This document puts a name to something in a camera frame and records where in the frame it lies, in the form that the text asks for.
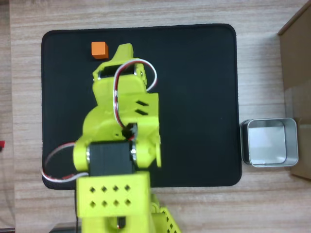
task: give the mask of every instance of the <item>small orange block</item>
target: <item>small orange block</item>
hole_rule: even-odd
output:
[[[108,45],[104,41],[92,42],[92,56],[95,59],[108,58]]]

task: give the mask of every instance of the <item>black mouse pad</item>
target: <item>black mouse pad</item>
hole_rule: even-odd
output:
[[[152,187],[228,186],[242,173],[236,34],[227,24],[51,31],[42,39],[43,159],[57,146],[77,140],[96,106],[92,72],[103,61],[91,42],[105,41],[112,58],[131,43],[134,57],[158,73],[162,168],[150,167]],[[153,76],[146,68],[147,79]],[[51,160],[47,173],[75,171],[72,150]],[[48,188],[73,189],[75,182]]]

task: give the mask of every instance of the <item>cable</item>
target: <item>cable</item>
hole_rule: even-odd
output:
[[[47,174],[45,174],[43,169],[41,169],[41,174],[46,180],[53,182],[53,183],[67,183],[67,182],[74,181],[74,180],[78,179],[79,177],[88,176],[87,172],[81,172],[81,173],[78,173],[75,175],[70,174],[68,176],[63,177],[62,179],[56,179],[56,178],[52,178],[52,177],[48,176]]]
[[[50,159],[55,155],[57,154],[58,152],[60,152],[61,150],[65,149],[65,148],[68,148],[68,147],[74,147],[74,142],[67,142],[63,145],[60,145],[59,147],[55,148],[48,156],[47,158],[45,159],[45,162],[44,162],[44,167],[46,167],[46,165],[48,164],[48,162],[50,161]]]
[[[78,179],[79,177],[83,177],[83,176],[88,176],[88,173],[87,172],[81,172],[81,173],[78,173],[78,174],[70,174],[68,176],[65,176],[61,179],[56,179],[56,178],[53,178],[51,176],[48,176],[47,174],[45,174],[44,172],[44,168],[46,167],[46,165],[48,164],[49,160],[54,156],[56,155],[58,152],[60,152],[61,150],[65,149],[65,148],[68,148],[68,147],[73,147],[74,146],[74,142],[68,142],[68,143],[65,143],[63,145],[60,145],[59,147],[55,148],[46,158],[45,162],[44,162],[44,166],[41,168],[41,174],[42,176],[47,180],[47,181],[50,181],[50,182],[53,182],[53,183],[67,183],[67,182],[71,182],[71,181],[74,181],[76,179]]]
[[[113,113],[114,113],[115,119],[116,119],[117,123],[122,128],[125,128],[125,125],[121,121],[120,115],[119,115],[119,103],[118,103],[118,84],[119,84],[119,78],[120,78],[120,74],[122,73],[122,71],[124,71],[129,66],[131,66],[133,64],[137,64],[137,63],[149,66],[152,69],[152,71],[153,71],[153,73],[155,75],[154,81],[152,82],[152,84],[146,90],[150,91],[152,88],[154,88],[154,86],[157,83],[156,69],[154,68],[154,66],[150,62],[148,62],[146,60],[143,60],[143,59],[133,59],[133,60],[130,60],[130,61],[124,63],[123,65],[121,65],[117,69],[117,71],[116,71],[116,73],[114,75],[114,79],[113,79],[112,103],[113,103]]]

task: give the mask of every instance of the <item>yellow robotic arm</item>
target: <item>yellow robotic arm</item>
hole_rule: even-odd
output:
[[[113,79],[118,67],[133,59],[131,44],[118,47],[110,61],[94,72],[97,106],[86,116],[83,135],[76,141],[73,160],[89,177],[76,181],[77,216],[82,233],[180,233],[165,207],[150,192],[148,168],[156,159],[161,166],[158,93],[146,91],[143,64],[122,73],[119,82],[119,114],[125,125],[135,125],[134,140],[114,118]]]

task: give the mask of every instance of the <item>wooden table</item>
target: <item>wooden table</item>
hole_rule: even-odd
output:
[[[48,190],[40,175],[41,39],[50,30],[229,23],[237,33],[240,121],[284,117],[278,30],[306,0],[11,0],[15,218],[18,233],[74,221],[72,191]],[[10,138],[9,70],[0,83]],[[10,147],[5,158],[12,157]],[[243,165],[232,187],[156,188],[183,232],[311,232],[311,182],[286,168]]]
[[[11,90],[10,16],[8,0],[0,0],[0,228],[15,225]]]

